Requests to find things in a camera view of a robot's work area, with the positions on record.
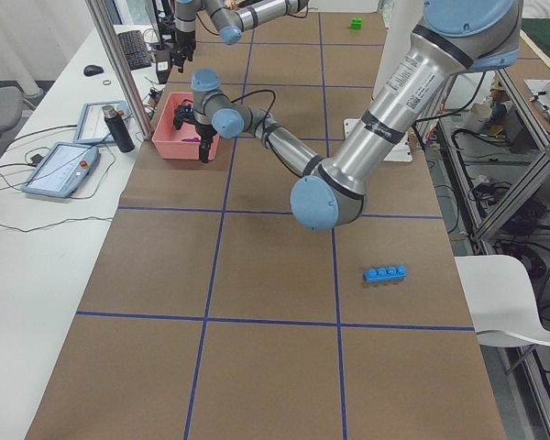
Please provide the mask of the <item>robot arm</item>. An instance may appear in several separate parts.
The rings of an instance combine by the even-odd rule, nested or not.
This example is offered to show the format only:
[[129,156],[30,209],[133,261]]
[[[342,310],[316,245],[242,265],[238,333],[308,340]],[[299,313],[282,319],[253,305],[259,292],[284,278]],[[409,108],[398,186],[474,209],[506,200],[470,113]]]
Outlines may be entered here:
[[236,1],[176,1],[172,15],[172,64],[183,73],[184,65],[193,61],[200,12],[210,20],[217,36],[231,46],[238,43],[245,32],[280,17],[307,12],[308,5],[305,0],[243,1],[242,5]]
[[329,158],[309,149],[269,111],[230,100],[210,69],[192,75],[194,119],[222,138],[258,138],[299,179],[290,196],[295,219],[311,230],[330,230],[362,214],[374,170],[450,77],[515,63],[522,12],[521,1],[424,2],[408,52]]

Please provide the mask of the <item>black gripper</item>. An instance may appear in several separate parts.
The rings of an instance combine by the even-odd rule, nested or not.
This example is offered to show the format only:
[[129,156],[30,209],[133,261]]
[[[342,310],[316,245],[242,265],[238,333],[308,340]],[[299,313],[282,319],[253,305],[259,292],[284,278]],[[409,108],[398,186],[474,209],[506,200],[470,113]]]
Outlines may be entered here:
[[196,133],[200,137],[199,159],[202,163],[208,163],[210,160],[211,143],[215,137],[215,129],[211,124],[196,122]]
[[175,40],[174,49],[170,50],[172,65],[179,73],[184,73],[185,63],[193,60],[193,54],[195,52],[195,31],[175,29],[173,37]]

